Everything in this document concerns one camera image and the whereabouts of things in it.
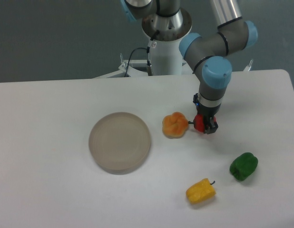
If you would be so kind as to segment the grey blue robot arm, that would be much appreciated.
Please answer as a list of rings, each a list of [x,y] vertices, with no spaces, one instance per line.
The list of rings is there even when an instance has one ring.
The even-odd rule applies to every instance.
[[[140,19],[148,37],[147,74],[173,75],[187,63],[200,86],[193,97],[196,130],[211,134],[218,129],[215,118],[231,80],[227,56],[254,45],[258,39],[254,23],[242,18],[235,0],[212,0],[217,32],[207,38],[191,32],[192,19],[178,0],[123,0],[130,21]]]

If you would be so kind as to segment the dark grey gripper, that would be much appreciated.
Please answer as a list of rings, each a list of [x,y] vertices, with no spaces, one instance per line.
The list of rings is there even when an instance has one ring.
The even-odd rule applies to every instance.
[[[201,94],[196,93],[193,96],[193,103],[196,106],[197,114],[201,114],[204,117],[204,133],[215,133],[218,129],[215,114],[220,108],[221,99],[208,100],[204,98]]]

